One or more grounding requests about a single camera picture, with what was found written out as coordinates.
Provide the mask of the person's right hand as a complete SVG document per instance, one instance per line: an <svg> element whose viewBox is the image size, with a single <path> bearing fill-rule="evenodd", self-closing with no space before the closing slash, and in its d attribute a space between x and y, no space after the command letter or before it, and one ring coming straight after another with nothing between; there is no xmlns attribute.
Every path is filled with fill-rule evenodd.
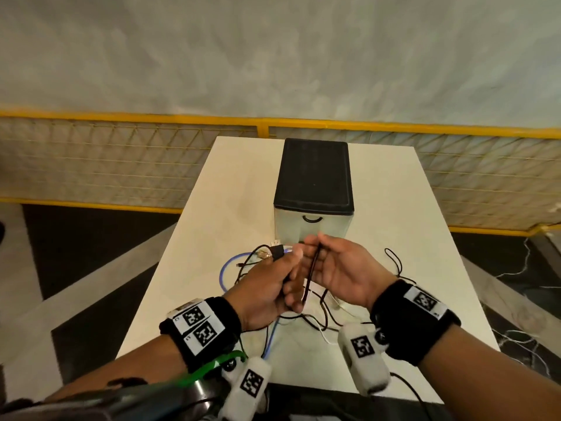
<svg viewBox="0 0 561 421"><path fill-rule="evenodd" d="M353 243L353 255L340 259L318 259L318 235L305 238L300 276L309 278L334 297L371 311L381 293L397 277L375 260L361 245Z"/></svg>

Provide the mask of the person's right forearm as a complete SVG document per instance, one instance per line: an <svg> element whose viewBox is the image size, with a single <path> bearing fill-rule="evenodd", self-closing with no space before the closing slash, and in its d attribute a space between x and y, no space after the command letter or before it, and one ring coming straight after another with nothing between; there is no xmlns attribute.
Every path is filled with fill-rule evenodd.
<svg viewBox="0 0 561 421"><path fill-rule="evenodd" d="M457 325L418 368L456 421L561 421L561 386Z"/></svg>

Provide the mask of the grey metal bar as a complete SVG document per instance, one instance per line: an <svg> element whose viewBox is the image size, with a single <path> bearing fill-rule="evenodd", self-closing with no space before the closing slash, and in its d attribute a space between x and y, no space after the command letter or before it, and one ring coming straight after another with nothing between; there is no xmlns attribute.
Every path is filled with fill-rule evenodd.
<svg viewBox="0 0 561 421"><path fill-rule="evenodd" d="M13 402L0 421L201 421L214 417L230 385L222 378L143 384L69 396L54 402Z"/></svg>

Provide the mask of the person's left forearm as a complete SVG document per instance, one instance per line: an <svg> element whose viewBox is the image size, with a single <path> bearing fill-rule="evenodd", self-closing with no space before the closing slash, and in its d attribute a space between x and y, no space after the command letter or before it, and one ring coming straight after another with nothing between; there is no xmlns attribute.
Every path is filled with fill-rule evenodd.
<svg viewBox="0 0 561 421"><path fill-rule="evenodd" d="M148 383L166 382L187 371L172 339L160 335L114 361L81 376L46 398L57 401L68 396L104 389L110 381L141 378Z"/></svg>

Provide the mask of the person's left hand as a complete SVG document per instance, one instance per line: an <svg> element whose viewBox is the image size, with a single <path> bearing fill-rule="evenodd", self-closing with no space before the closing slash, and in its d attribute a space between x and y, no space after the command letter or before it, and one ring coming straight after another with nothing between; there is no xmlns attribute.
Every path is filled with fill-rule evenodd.
<svg viewBox="0 0 561 421"><path fill-rule="evenodd" d="M269 257L253 266L224 298L238 314L242 332L255 331L288 311L303 311L304 281L300 274L279 276L279 259Z"/></svg>

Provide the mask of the yellow-framed mesh fence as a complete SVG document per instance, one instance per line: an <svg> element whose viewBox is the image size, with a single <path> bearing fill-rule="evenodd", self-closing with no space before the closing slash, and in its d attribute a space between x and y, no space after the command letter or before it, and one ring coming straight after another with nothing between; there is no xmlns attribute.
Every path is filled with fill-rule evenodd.
<svg viewBox="0 0 561 421"><path fill-rule="evenodd" d="M0 110L0 201L179 212L218 136L414 148L453 231L561 229L561 127Z"/></svg>

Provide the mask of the black right wristband with marker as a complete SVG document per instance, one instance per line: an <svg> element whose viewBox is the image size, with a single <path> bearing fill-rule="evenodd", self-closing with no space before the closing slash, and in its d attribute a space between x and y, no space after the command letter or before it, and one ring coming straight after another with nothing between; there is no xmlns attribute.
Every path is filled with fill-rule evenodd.
<svg viewBox="0 0 561 421"><path fill-rule="evenodd" d="M452 325L461 326L448 306L403 279L381 293L370 318L385 337L387 354L415 367Z"/></svg>

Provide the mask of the black left wristband with markers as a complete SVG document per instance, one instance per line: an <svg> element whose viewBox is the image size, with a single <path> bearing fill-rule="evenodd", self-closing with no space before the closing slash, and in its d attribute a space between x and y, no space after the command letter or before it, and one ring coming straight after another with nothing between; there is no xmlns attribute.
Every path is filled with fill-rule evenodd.
<svg viewBox="0 0 561 421"><path fill-rule="evenodd" d="M230 353L240 338L238 314L224 297L194 299L169 312L159 324L169 336L189 372Z"/></svg>

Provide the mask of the black-topped white drawer box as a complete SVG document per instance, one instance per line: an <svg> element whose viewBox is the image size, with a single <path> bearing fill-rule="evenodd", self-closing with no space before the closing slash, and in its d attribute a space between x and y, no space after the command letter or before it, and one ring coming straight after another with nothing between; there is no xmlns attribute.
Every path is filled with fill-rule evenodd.
<svg viewBox="0 0 561 421"><path fill-rule="evenodd" d="M318 232L344 238L354 218L348 144L285 139L273 206L285 245Z"/></svg>

